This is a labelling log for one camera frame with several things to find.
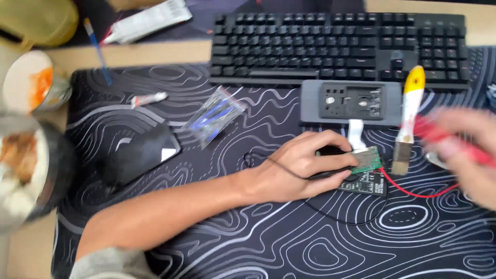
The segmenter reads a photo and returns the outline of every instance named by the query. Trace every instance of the person's hand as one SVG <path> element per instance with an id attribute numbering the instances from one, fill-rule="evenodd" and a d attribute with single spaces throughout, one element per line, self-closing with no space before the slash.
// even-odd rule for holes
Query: person's hand
<path id="1" fill-rule="evenodd" d="M 358 165 L 349 153 L 315 156 L 315 151 L 326 145 L 337 146 L 343 151 L 352 150 L 345 137 L 331 130 L 321 133 L 304 132 L 283 144 L 270 158 L 303 178 L 322 171 Z M 247 183 L 247 187 L 243 189 L 244 194 L 250 197 L 252 203 L 264 203 L 305 199 L 336 189 L 343 179 L 350 176 L 351 171 L 308 181 L 295 177 L 271 160 L 265 160 L 260 166 L 249 169 L 247 174 L 253 183 Z"/>
<path id="2" fill-rule="evenodd" d="M 432 115 L 439 127 L 452 133 L 471 134 L 474 142 L 496 157 L 496 120 L 483 111 L 470 109 L 442 109 Z M 438 153 L 460 183 L 467 196 L 482 207 L 496 210 L 496 170 L 478 165 L 456 139 L 445 139 L 428 145 Z"/>

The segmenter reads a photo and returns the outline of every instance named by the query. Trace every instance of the sleeve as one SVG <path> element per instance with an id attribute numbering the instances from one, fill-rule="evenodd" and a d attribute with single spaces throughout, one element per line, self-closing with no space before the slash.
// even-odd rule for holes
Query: sleeve
<path id="1" fill-rule="evenodd" d="M 139 250 L 107 248 L 79 259 L 69 279 L 159 279 Z"/>

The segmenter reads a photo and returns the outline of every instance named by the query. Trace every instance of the plastic bag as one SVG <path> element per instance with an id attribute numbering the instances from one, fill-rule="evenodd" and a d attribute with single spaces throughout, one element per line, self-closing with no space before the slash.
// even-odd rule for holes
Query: plastic bag
<path id="1" fill-rule="evenodd" d="M 204 149 L 246 108 L 245 104 L 234 99 L 229 92 L 219 86 L 182 130 L 191 131 Z"/>

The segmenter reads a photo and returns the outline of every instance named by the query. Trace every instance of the black mechanical keyboard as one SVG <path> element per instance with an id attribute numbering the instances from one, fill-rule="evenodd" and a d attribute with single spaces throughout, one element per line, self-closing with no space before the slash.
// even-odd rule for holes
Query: black mechanical keyboard
<path id="1" fill-rule="evenodd" d="M 217 15 L 210 82 L 299 86 L 305 79 L 404 82 L 468 89 L 465 16 L 426 13 Z"/>

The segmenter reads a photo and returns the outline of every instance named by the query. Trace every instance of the spacebar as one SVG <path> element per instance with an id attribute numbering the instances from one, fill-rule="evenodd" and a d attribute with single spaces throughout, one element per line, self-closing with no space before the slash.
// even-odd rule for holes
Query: spacebar
<path id="1" fill-rule="evenodd" d="M 248 76 L 256 78 L 280 78 L 280 79 L 318 79 L 318 70 L 313 69 L 292 69 L 292 68 L 252 68 Z"/>

